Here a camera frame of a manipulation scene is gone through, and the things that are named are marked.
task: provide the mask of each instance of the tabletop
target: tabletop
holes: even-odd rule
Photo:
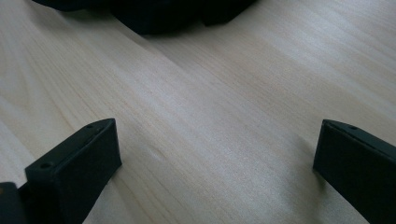
[[[123,165],[85,223],[366,223],[312,165],[323,119],[396,145],[395,11],[261,0],[140,36],[106,10],[1,1],[0,182],[115,118]]]

